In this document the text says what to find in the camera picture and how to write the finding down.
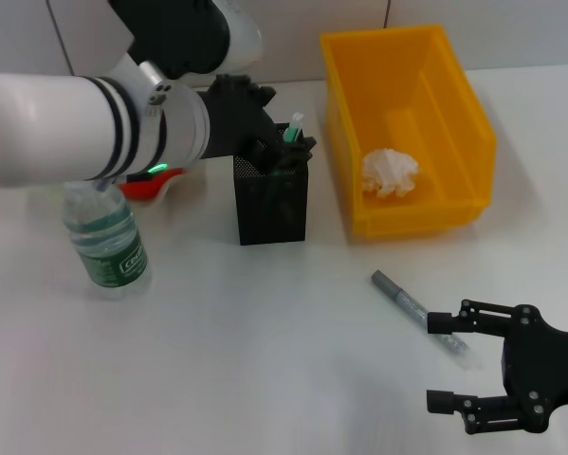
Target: yellow plastic bin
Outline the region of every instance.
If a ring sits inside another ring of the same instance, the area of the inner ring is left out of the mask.
[[[490,203],[496,137],[439,26],[325,34],[327,126],[353,232],[465,225]],[[361,189],[362,158],[391,148],[422,173],[404,197]]]

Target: green bottle label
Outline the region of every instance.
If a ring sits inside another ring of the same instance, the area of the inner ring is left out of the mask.
[[[148,263],[140,234],[137,234],[130,245],[113,256],[80,256],[92,281],[102,287],[122,287],[133,282],[142,275]]]

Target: white tissue paper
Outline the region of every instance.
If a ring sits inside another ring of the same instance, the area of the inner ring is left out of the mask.
[[[420,167],[410,155],[393,149],[374,150],[363,158],[362,189],[387,197],[395,191],[404,196],[414,189],[414,178]]]

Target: white table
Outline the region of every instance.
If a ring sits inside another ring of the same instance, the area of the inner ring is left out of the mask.
[[[425,389],[503,394],[502,343],[466,336],[463,371],[369,283],[377,268],[439,311],[533,303],[568,330],[568,66],[471,72],[500,140],[492,207],[413,241],[346,238],[321,131],[322,82],[277,84],[306,113],[305,243],[240,247],[231,165],[139,214],[145,300],[87,294],[59,207],[0,191],[0,454],[568,454],[568,407],[541,436],[469,437]]]

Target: water bottle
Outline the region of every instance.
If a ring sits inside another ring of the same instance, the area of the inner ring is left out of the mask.
[[[108,181],[65,184],[64,225],[103,297],[122,299],[149,287],[147,254],[117,185]]]

